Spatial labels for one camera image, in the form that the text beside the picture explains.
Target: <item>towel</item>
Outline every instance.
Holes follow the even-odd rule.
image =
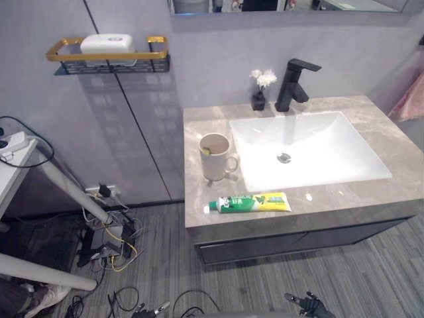
[[[424,117],[424,73],[417,78],[390,111],[389,117],[395,121],[408,121]]]

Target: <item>mirror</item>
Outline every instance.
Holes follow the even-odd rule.
[[[419,13],[423,0],[167,0],[172,15],[247,11]]]

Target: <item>mug handle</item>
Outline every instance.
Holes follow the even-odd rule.
[[[233,160],[235,162],[235,165],[232,168],[228,167],[228,163],[230,162],[230,160]],[[238,156],[238,154],[233,154],[232,156],[228,156],[227,157],[227,169],[225,169],[225,173],[229,174],[231,172],[236,171],[237,168],[239,167],[239,162],[240,162],[240,157]]]

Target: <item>vanity countertop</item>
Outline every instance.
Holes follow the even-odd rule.
[[[287,194],[292,212],[204,212],[208,202],[220,196],[249,193],[240,168],[218,182],[208,182],[203,177],[198,142],[204,134],[226,135],[231,151],[235,152],[230,120],[325,111],[343,112],[393,177],[275,189]],[[293,102],[288,113],[278,113],[274,107],[252,111],[249,104],[184,109],[184,164],[185,227],[195,243],[378,222],[416,215],[423,210],[424,154],[365,96]]]

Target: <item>table leg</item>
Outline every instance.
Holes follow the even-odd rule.
[[[97,282],[90,278],[72,275],[4,254],[0,254],[0,274],[46,284],[69,286],[77,290],[93,290],[97,285]]]
[[[40,160],[44,161],[46,157],[38,152]],[[53,163],[46,162],[40,166],[40,169],[46,174],[46,176],[56,184],[62,191],[68,194],[72,199],[77,201],[81,206],[86,208],[92,215],[97,217],[103,223],[109,223],[111,219],[108,214],[98,206],[93,200],[90,199],[75,183],[65,176]],[[117,237],[121,237],[119,230],[116,227],[111,227],[110,231]]]

